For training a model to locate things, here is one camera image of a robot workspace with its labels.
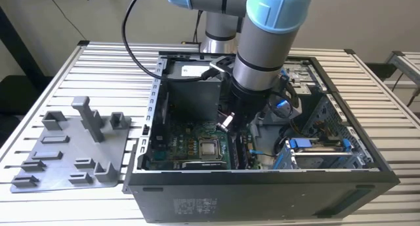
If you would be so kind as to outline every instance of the aluminum extrusion table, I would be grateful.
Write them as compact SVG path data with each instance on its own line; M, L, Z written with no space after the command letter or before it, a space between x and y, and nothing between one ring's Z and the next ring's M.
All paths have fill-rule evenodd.
M132 44L134 53L152 70L159 51L197 52L197 45ZM292 56L316 57L401 184L342 220L198 223L197 225L420 225L420 121L391 93L357 55L344 50L300 49ZM29 226L146 224L131 195L114 188L12 194L11 180L43 130L48 110L76 115L74 96L90 96L102 115L122 111L132 118L120 180L124 179L152 79L138 69L119 43L78 46L55 79L0 149L0 223Z
M420 53L393 51L387 63L393 64L415 84L420 86Z

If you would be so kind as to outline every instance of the gray plastic holder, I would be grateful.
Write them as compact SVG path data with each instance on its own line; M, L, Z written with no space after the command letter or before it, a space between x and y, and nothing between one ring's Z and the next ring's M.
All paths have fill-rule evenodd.
M86 98L75 100L76 106L80 101L88 101ZM47 112L45 128L20 165L11 192L102 188L118 184L131 118L123 113L100 117L98 111L91 111L83 104L82 107L83 112L91 112L86 119ZM86 127L99 128L102 142L96 142Z

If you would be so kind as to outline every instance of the robotic arm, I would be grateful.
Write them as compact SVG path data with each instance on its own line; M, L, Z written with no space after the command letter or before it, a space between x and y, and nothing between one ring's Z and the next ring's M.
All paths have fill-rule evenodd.
M245 17L234 60L229 111L233 131L264 109L310 0L169 0L189 8Z

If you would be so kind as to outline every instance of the open computer tower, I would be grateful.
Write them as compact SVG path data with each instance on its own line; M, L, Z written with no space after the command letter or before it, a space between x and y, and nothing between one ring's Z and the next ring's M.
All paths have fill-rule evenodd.
M221 56L161 52L155 73L197 76ZM281 72L293 119L268 110L234 138L217 127L229 75L154 80L123 189L147 222L342 218L399 183L316 58L290 56Z

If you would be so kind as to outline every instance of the motherboard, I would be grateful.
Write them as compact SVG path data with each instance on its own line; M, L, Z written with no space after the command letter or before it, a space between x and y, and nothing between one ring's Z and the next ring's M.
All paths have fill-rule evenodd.
M187 170L210 162L229 169L227 135L214 123L177 122L169 133L166 150L152 150L151 170Z

